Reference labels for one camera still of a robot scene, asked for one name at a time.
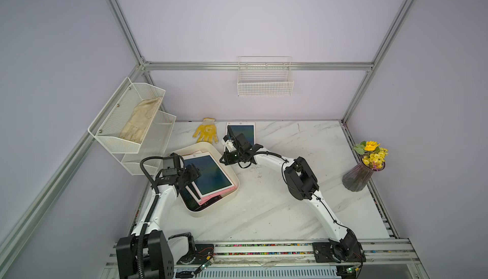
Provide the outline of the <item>pink white writing tablet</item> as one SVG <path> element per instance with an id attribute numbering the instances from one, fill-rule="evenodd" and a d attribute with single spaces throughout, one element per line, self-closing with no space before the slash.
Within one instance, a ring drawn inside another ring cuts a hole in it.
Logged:
<path id="1" fill-rule="evenodd" d="M 251 144 L 255 144 L 255 123 L 254 122 L 227 122 L 234 135 L 243 134 L 245 139 Z"/>

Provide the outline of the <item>beige storage tray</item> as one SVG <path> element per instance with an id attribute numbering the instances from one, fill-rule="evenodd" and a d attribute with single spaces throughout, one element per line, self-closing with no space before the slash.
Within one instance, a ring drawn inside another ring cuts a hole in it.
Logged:
<path id="1" fill-rule="evenodd" d="M 174 153 L 183 157 L 186 165 L 194 165 L 201 173 L 180 193 L 186 214 L 200 218 L 236 196 L 240 181 L 231 167 L 219 162 L 222 154 L 213 145 L 196 143 Z"/>

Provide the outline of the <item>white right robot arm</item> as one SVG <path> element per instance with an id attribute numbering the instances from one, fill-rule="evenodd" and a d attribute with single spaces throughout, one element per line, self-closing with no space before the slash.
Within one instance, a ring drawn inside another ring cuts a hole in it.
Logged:
<path id="1" fill-rule="evenodd" d="M 304 158 L 288 158 L 269 151 L 260 144 L 252 145 L 243 134 L 235 135 L 230 128 L 224 136 L 224 146 L 220 163 L 260 165 L 282 175 L 289 193 L 296 200 L 308 204 L 325 229 L 329 239 L 330 259 L 335 262 L 349 262 L 358 258 L 360 262 L 364 262 L 362 246 L 356 234 L 331 210 L 320 191 L 316 175 Z"/>

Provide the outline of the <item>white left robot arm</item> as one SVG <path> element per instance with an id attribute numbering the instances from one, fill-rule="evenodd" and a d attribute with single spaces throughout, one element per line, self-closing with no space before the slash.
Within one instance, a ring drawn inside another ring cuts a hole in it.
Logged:
<path id="1" fill-rule="evenodd" d="M 185 165 L 176 153 L 168 157 L 147 157 L 140 168 L 151 185 L 151 201 L 140 222 L 116 245 L 120 278 L 173 278 L 179 262 L 196 259 L 196 245 L 190 233 L 166 237 L 162 226 L 166 213 L 180 191 L 200 177 L 194 165 Z"/>

